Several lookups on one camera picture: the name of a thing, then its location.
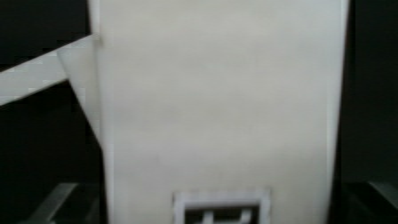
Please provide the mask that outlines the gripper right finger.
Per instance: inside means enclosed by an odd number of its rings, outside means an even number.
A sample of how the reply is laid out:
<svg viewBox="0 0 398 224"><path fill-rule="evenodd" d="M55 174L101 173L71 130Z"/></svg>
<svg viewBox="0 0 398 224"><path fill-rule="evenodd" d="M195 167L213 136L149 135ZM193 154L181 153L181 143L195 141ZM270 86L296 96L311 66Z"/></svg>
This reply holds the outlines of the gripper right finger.
<svg viewBox="0 0 398 224"><path fill-rule="evenodd" d="M341 183L334 187L330 224L398 224L398 183Z"/></svg>

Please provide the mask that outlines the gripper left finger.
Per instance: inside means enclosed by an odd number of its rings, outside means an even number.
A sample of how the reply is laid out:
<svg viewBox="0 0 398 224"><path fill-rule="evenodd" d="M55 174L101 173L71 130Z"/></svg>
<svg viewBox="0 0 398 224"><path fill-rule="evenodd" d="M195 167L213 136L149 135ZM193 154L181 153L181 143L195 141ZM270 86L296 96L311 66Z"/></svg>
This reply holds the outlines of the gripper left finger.
<svg viewBox="0 0 398 224"><path fill-rule="evenodd" d="M99 185L60 183L17 224L101 224Z"/></svg>

